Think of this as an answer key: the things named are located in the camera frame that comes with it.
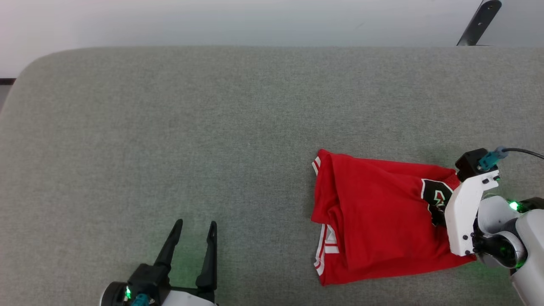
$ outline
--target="black strip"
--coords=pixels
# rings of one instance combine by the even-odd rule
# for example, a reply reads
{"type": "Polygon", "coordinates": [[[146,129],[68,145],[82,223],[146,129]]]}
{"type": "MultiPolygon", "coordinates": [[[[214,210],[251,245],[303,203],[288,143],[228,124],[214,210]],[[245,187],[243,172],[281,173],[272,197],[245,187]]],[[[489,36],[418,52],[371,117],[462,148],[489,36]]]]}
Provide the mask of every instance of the black strip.
{"type": "Polygon", "coordinates": [[[15,83],[14,78],[0,78],[0,85],[13,85],[15,83]]]}
{"type": "Polygon", "coordinates": [[[482,4],[465,29],[458,46],[474,46],[478,43],[485,30],[499,12],[502,3],[499,0],[490,0],[482,4]]]}

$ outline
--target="white backdrop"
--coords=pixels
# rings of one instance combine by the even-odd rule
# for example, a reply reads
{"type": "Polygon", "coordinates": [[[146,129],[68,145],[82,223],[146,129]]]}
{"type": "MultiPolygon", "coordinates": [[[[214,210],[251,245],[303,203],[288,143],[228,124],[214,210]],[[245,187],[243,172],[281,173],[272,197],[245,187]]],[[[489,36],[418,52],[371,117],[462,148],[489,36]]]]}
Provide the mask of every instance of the white backdrop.
{"type": "Polygon", "coordinates": [[[2,0],[0,78],[49,53],[92,46],[455,46],[480,3],[2,0]]]}

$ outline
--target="red fabric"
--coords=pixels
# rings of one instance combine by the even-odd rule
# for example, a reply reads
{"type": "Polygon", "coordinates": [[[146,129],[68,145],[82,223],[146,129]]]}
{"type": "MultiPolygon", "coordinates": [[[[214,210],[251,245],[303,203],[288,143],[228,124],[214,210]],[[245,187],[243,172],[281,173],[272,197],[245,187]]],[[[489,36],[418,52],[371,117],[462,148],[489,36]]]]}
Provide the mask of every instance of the red fabric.
{"type": "Polygon", "coordinates": [[[419,274],[475,260],[450,252],[446,228],[432,224],[429,203],[422,199],[422,179],[455,189],[460,183],[455,170],[326,150],[318,157],[312,221],[333,230],[324,225],[316,254],[322,285],[419,274]]]}

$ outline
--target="black cable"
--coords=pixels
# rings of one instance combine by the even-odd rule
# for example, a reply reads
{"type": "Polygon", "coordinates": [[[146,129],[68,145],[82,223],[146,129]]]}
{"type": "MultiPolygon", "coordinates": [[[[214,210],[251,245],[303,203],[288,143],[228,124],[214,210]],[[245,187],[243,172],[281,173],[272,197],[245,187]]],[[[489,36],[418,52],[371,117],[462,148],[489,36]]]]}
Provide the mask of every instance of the black cable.
{"type": "Polygon", "coordinates": [[[543,155],[543,154],[536,153],[536,152],[533,152],[533,151],[529,151],[529,150],[526,150],[526,149],[506,148],[506,149],[503,149],[502,151],[503,151],[503,152],[521,152],[521,153],[526,153],[526,154],[530,154],[530,155],[536,156],[536,157],[541,158],[541,159],[544,160],[544,155],[543,155]]]}

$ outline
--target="red shirt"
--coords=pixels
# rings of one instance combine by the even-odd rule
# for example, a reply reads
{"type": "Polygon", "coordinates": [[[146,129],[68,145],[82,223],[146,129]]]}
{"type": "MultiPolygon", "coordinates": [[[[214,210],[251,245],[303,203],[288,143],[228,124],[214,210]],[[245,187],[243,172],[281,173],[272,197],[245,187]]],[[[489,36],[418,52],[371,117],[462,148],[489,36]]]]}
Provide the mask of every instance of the red shirt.
{"type": "Polygon", "coordinates": [[[455,170],[353,158],[320,150],[312,221],[322,230],[314,264],[322,285],[403,276],[475,260],[449,249],[443,210],[455,170]]]}

